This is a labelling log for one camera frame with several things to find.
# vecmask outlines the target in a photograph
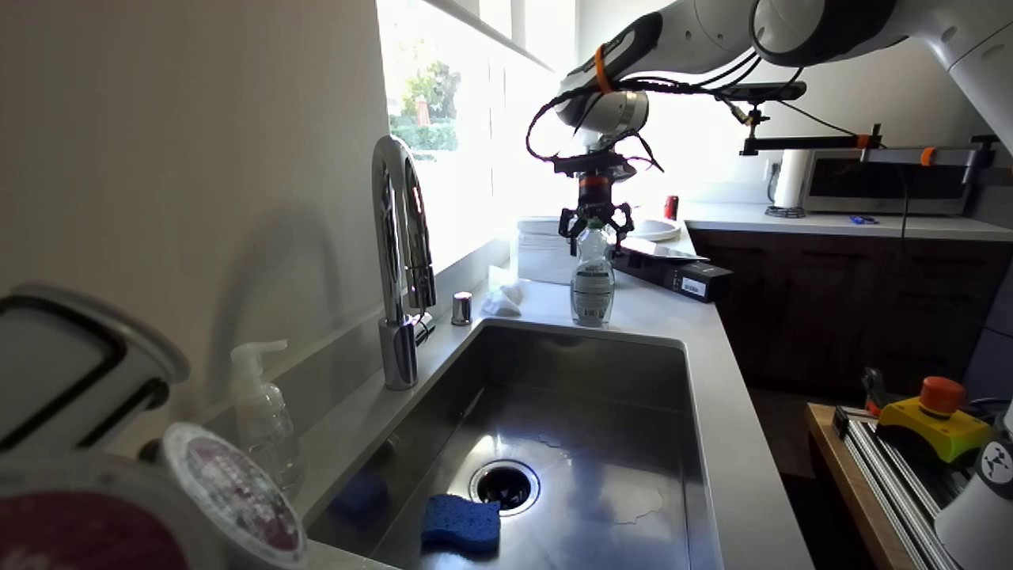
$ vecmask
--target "sink basin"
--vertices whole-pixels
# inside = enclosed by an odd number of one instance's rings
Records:
[[[397,566],[718,566],[682,342],[483,323],[310,539]],[[426,497],[499,502],[499,550],[421,550]]]

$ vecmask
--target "microwave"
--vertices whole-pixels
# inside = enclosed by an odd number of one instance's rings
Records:
[[[857,149],[817,149],[804,212],[850,215],[966,215],[976,197],[976,149],[944,149],[931,169],[920,149],[874,149],[860,160]]]

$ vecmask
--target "chrome faucet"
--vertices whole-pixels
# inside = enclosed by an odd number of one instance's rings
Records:
[[[437,304],[431,230],[404,141],[380,136],[373,145],[373,215],[380,247],[380,357],[387,385],[419,384],[415,344],[433,331]]]

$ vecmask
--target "sink drain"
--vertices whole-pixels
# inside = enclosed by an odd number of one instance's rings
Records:
[[[499,513],[518,513],[539,499],[541,482],[527,462],[487,462],[475,473],[471,493],[499,502]]]

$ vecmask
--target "dark wood cabinet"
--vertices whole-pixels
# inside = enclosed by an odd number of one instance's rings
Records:
[[[733,269],[718,313],[746,384],[857,395],[882,366],[899,392],[966,373],[1010,245],[692,230]]]

